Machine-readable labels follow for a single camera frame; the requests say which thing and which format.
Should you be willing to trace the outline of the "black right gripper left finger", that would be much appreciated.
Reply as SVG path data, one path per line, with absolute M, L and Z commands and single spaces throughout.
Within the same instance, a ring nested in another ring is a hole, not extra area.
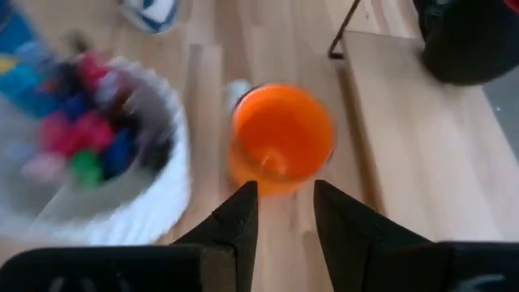
M 259 228 L 258 184 L 246 182 L 172 247 L 180 291 L 250 291 Z

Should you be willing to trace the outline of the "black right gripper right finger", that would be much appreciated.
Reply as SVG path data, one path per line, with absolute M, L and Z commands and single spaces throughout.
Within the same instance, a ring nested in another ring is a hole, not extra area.
M 335 291 L 445 291 L 448 254 L 331 183 L 317 180 L 314 210 Z

